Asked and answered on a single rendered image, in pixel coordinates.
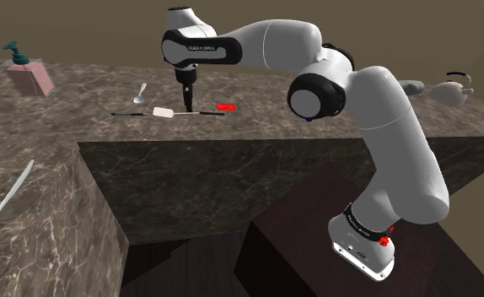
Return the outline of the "grey rounded object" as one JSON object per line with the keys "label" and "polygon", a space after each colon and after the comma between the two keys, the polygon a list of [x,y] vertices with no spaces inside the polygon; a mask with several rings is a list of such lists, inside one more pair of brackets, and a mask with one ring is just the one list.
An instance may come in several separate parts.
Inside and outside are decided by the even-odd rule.
{"label": "grey rounded object", "polygon": [[419,80],[400,80],[399,84],[406,95],[419,95],[425,90],[424,83]]}

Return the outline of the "long white knife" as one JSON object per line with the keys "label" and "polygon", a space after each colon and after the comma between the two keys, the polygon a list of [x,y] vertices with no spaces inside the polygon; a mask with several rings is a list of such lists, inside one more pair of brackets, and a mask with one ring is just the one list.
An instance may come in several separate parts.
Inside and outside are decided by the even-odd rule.
{"label": "long white knife", "polygon": [[30,171],[32,170],[32,167],[34,165],[34,160],[31,159],[30,162],[26,165],[24,171],[21,173],[19,178],[16,180],[16,182],[13,184],[9,192],[6,194],[4,199],[0,202],[0,213],[4,209],[4,207],[7,205],[7,203],[11,200],[11,198],[16,194],[18,189],[22,186],[24,181],[26,180],[27,176],[29,175]]}

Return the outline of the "silver spoon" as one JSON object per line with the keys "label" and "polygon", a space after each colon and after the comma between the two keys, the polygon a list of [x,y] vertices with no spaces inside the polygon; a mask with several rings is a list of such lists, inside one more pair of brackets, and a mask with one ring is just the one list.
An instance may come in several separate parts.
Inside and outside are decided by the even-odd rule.
{"label": "silver spoon", "polygon": [[138,95],[133,99],[135,104],[142,104],[144,102],[143,91],[146,89],[147,84],[142,83]]}

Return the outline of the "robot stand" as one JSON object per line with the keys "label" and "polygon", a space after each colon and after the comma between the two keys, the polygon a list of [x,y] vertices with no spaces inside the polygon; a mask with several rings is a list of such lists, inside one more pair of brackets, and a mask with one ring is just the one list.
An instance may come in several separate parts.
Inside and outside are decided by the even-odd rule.
{"label": "robot stand", "polygon": [[234,268],[250,297],[484,297],[484,275],[438,224],[396,224],[383,282],[338,256],[328,221],[360,192],[325,166],[255,217]]}

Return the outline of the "pink soap dispenser teal pump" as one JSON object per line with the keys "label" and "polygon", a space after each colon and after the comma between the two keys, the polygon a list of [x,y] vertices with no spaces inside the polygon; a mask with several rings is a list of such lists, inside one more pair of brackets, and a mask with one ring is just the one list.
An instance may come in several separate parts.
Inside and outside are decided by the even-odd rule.
{"label": "pink soap dispenser teal pump", "polygon": [[55,85],[40,58],[28,58],[18,48],[17,41],[3,46],[12,52],[3,66],[14,87],[22,96],[47,97]]}

